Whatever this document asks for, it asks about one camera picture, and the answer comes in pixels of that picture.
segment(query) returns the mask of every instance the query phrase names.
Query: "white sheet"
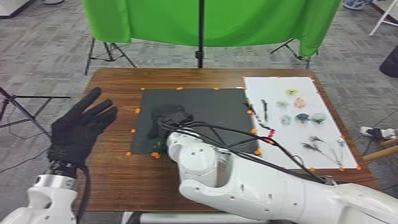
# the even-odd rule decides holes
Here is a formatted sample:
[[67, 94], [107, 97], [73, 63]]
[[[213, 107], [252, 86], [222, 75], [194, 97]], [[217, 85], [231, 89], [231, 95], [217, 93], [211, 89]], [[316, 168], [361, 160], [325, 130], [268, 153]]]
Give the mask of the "white sheet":
[[[327, 106], [316, 93], [316, 87], [311, 78], [307, 77], [247, 77], [245, 78], [245, 94], [249, 98], [249, 102], [254, 106], [254, 110], [258, 112], [259, 118], [263, 120], [263, 104], [261, 99], [266, 101], [268, 105], [268, 127], [275, 129], [274, 139], [284, 148], [290, 150], [291, 154], [297, 155], [304, 160], [304, 165], [307, 168], [341, 168], [332, 160], [339, 161], [343, 164], [343, 168], [355, 168], [357, 162], [352, 156], [352, 152], [346, 144], [339, 144], [338, 141], [343, 141], [341, 132], [338, 129], [338, 125], [334, 123], [332, 115], [327, 110]], [[293, 96], [286, 94], [288, 89], [297, 89], [298, 92]], [[293, 102], [297, 97], [300, 97], [306, 101], [306, 107], [297, 108], [293, 106]], [[288, 107], [282, 109], [277, 106], [277, 101], [288, 102]], [[307, 121], [302, 123], [295, 116], [297, 114], [306, 113], [313, 116], [314, 113], [323, 113], [327, 119], [322, 124]], [[282, 115], [290, 115], [291, 117], [291, 125], [282, 125], [281, 118]], [[254, 119], [258, 135], [268, 136], [268, 130], [263, 129], [258, 125], [258, 121]], [[316, 136], [323, 142], [318, 142], [320, 152], [306, 149], [302, 147], [302, 143], [311, 143], [309, 138]], [[263, 158], [274, 164], [282, 166], [288, 169], [298, 168], [282, 154], [277, 147], [259, 142], [259, 148], [263, 150]]]

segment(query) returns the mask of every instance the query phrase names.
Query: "white casing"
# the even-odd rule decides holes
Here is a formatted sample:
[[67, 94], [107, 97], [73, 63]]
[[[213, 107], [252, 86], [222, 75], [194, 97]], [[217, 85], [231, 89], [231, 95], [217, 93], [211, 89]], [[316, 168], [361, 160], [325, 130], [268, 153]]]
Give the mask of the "white casing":
[[11, 16], [30, 0], [0, 0], [0, 16]]
[[[226, 149], [185, 134], [172, 133], [167, 144], [179, 164], [179, 192], [192, 201], [256, 220], [302, 224], [398, 223], [398, 200], [368, 187], [304, 180], [235, 154], [226, 156]], [[195, 165], [206, 171], [203, 175], [188, 172]]]
[[39, 178], [28, 189], [28, 206], [14, 210], [0, 224], [76, 223], [71, 212], [76, 191], [67, 189], [75, 179], [55, 175], [41, 175]]

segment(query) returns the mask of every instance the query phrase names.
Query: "black glove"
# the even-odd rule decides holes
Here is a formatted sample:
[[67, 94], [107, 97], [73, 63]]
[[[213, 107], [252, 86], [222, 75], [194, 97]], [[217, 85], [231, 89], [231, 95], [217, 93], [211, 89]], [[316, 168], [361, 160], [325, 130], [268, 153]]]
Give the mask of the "black glove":
[[94, 88], [64, 117], [52, 124], [48, 159], [78, 166], [85, 165], [98, 136], [115, 121], [117, 108], [112, 107], [112, 100], [105, 100], [85, 111], [99, 95], [101, 89]]

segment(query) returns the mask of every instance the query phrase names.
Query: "chair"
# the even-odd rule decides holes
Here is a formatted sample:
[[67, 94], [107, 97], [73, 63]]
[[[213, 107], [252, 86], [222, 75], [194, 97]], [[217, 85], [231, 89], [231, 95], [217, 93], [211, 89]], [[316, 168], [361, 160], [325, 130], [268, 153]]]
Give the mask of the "chair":
[[373, 29], [371, 32], [370, 32], [370, 36], [373, 36], [373, 34], [375, 34], [375, 32], [377, 32], [377, 29], [378, 29], [378, 26], [382, 25], [382, 23], [387, 23], [389, 25], [398, 26], [396, 23], [386, 21], [386, 17], [387, 17], [387, 15], [389, 15], [389, 12], [393, 11], [393, 8], [394, 8], [396, 4], [398, 4], [398, 0], [394, 0], [394, 2], [393, 2], [391, 5], [389, 5], [389, 8], [387, 8], [387, 10], [386, 10], [386, 13], [382, 14], [382, 18], [378, 19], [375, 29]]
[[398, 138], [393, 138], [391, 140], [382, 142], [380, 145], [382, 146], [394, 145], [394, 146], [391, 146], [387, 149], [380, 150], [378, 152], [371, 153], [362, 157], [366, 163], [398, 153]]

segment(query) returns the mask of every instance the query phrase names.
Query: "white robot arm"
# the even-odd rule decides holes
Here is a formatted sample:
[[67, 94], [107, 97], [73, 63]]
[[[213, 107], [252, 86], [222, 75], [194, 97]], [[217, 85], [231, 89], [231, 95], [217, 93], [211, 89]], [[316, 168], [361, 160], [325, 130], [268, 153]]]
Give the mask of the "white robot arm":
[[357, 184], [325, 185], [295, 177], [192, 135], [174, 132], [167, 139], [179, 192], [192, 201], [256, 220], [398, 223], [398, 200], [389, 195]]

